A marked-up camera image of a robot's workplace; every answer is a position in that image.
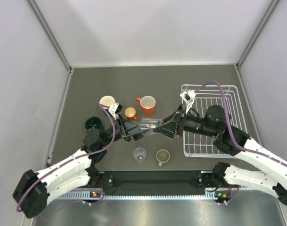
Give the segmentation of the beige ceramic cup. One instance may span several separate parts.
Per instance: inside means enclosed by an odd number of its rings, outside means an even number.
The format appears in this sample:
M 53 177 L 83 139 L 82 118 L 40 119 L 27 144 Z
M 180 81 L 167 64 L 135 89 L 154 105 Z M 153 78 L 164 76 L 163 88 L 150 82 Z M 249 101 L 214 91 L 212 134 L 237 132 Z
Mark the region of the beige ceramic cup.
M 170 153 L 165 149 L 157 151 L 156 159 L 158 161 L 158 166 L 161 167 L 164 163 L 167 163 L 170 160 L 170 157 Z

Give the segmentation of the large orange mug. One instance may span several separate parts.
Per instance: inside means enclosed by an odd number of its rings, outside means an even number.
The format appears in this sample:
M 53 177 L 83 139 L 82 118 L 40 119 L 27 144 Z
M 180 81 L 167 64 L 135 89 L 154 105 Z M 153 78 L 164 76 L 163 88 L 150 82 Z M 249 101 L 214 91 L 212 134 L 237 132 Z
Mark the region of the large orange mug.
M 136 101 L 146 116 L 151 116 L 155 112 L 156 100 L 152 96 L 137 98 Z

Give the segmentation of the clear glass cup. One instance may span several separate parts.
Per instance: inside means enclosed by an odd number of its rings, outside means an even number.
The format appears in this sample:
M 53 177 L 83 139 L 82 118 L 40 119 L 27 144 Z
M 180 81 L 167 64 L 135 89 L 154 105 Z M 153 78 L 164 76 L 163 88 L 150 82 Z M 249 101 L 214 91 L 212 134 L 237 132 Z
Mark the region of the clear glass cup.
M 146 158 L 146 150 L 142 147 L 138 147 L 133 151 L 133 157 L 138 162 L 143 162 Z
M 140 121 L 140 130 L 143 136 L 155 134 L 154 129 L 163 124 L 161 119 L 143 118 Z

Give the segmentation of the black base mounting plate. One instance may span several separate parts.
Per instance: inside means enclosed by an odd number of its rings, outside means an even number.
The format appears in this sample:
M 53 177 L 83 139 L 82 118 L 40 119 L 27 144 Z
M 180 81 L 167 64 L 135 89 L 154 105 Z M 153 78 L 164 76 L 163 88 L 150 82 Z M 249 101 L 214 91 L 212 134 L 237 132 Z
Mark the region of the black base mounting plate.
M 196 170 L 104 171 L 99 177 L 113 196 L 198 195 L 218 187 Z

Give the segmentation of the small orange cup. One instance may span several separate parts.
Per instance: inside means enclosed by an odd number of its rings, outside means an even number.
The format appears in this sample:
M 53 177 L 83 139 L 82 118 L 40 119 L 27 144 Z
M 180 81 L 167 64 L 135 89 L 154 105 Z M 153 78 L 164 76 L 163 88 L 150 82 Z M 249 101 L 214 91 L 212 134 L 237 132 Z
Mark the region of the small orange cup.
M 124 114 L 129 120 L 137 120 L 136 109 L 133 107 L 126 108 Z

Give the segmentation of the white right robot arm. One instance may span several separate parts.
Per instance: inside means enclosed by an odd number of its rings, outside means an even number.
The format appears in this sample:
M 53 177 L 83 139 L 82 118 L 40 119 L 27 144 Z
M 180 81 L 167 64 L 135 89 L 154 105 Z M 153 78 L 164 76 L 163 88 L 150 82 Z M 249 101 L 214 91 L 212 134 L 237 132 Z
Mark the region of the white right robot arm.
M 258 169 L 252 172 L 220 162 L 212 174 L 217 186 L 238 185 L 262 191 L 287 206 L 287 161 L 262 147 L 244 131 L 230 123 L 230 116 L 219 105 L 206 110 L 204 118 L 193 116 L 180 106 L 175 113 L 158 122 L 155 133 L 174 139 L 183 132 L 213 137 L 213 146 L 225 154 L 243 160 Z

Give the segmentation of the dark green glass cup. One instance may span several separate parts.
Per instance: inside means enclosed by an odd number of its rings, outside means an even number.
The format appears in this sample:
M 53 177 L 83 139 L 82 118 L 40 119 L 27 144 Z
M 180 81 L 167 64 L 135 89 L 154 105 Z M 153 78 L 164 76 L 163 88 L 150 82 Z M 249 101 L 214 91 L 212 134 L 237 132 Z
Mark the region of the dark green glass cup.
M 95 116 L 88 118 L 85 122 L 86 129 L 91 129 L 91 128 L 103 129 L 103 127 L 104 126 L 103 126 L 101 119 Z

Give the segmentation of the blue mug white interior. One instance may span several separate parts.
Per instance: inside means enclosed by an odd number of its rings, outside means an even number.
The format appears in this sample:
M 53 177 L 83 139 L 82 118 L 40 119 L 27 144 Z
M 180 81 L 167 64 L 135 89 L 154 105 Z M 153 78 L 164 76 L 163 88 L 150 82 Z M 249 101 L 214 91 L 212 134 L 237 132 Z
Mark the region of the blue mug white interior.
M 109 107 L 114 103 L 115 103 L 115 99 L 112 96 L 103 96 L 99 101 L 99 104 L 107 112 L 109 112 Z

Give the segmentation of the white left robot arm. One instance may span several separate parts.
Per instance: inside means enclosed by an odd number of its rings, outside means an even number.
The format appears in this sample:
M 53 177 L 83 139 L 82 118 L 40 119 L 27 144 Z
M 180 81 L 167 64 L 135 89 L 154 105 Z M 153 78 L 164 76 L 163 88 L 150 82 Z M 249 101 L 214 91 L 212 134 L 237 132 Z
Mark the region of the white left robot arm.
M 39 171 L 26 171 L 12 195 L 17 203 L 17 212 L 33 218 L 59 196 L 81 186 L 96 186 L 99 176 L 94 172 L 95 164 L 104 157 L 113 142 L 138 140 L 143 136 L 143 127 L 121 114 L 110 123 L 105 130 L 99 126 L 88 127 L 83 146 L 66 159 Z

